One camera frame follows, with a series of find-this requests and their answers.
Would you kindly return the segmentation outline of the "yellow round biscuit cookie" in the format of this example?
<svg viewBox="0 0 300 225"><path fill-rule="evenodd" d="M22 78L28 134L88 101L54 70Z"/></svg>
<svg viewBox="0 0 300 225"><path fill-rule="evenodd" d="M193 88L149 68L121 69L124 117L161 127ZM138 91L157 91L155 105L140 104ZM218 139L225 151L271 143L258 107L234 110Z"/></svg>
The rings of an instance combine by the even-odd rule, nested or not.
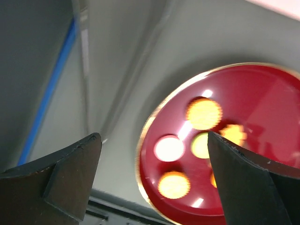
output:
<svg viewBox="0 0 300 225"><path fill-rule="evenodd" d="M220 104L209 98L199 98L190 102L186 109L186 120L196 130L209 130L218 125L223 110Z"/></svg>

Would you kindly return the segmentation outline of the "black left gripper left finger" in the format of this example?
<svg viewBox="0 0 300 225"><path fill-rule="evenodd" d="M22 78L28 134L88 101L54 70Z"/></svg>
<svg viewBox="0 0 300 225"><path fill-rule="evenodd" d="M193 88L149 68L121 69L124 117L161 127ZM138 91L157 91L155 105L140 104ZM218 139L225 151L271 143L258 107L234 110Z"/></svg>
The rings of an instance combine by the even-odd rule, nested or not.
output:
<svg viewBox="0 0 300 225"><path fill-rule="evenodd" d="M2 225L83 221L101 154L99 133L0 174Z"/></svg>

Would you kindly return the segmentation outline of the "orange flower cookie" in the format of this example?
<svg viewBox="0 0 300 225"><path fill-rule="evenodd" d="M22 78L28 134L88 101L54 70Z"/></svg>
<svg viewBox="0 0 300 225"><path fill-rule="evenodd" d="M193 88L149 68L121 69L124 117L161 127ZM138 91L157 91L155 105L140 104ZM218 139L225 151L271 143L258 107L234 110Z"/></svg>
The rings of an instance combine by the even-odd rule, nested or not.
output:
<svg viewBox="0 0 300 225"><path fill-rule="evenodd" d="M247 134L244 132L244 127L238 124L229 124L220 130L220 134L227 140L238 146L243 146L247 139Z"/></svg>

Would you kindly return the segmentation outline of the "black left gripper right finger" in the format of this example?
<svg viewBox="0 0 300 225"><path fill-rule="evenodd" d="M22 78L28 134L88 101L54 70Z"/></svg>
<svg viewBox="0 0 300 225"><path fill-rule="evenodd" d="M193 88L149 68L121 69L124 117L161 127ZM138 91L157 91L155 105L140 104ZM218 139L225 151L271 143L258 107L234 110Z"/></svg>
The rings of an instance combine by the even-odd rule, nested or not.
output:
<svg viewBox="0 0 300 225"><path fill-rule="evenodd" d="M228 225L298 225L300 171L209 132L208 150Z"/></svg>

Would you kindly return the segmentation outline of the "yellow round sandwich cookie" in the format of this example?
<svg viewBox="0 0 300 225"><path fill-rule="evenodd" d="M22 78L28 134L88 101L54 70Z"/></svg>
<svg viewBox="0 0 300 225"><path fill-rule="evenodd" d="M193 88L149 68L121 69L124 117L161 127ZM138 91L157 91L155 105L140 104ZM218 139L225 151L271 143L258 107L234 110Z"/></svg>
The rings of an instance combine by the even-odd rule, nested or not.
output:
<svg viewBox="0 0 300 225"><path fill-rule="evenodd" d="M168 199L182 198L189 193L190 188L187 175L178 171L164 173L157 185L158 192Z"/></svg>

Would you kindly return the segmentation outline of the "green round cookie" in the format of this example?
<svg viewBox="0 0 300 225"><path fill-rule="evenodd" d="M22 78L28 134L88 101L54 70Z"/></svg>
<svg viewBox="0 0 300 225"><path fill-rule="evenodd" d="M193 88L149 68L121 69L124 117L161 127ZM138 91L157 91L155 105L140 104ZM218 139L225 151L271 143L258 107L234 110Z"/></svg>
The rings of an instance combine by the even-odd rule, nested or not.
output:
<svg viewBox="0 0 300 225"><path fill-rule="evenodd" d="M191 143L191 151L194 156L207 159L209 158L208 151L208 133L198 134Z"/></svg>

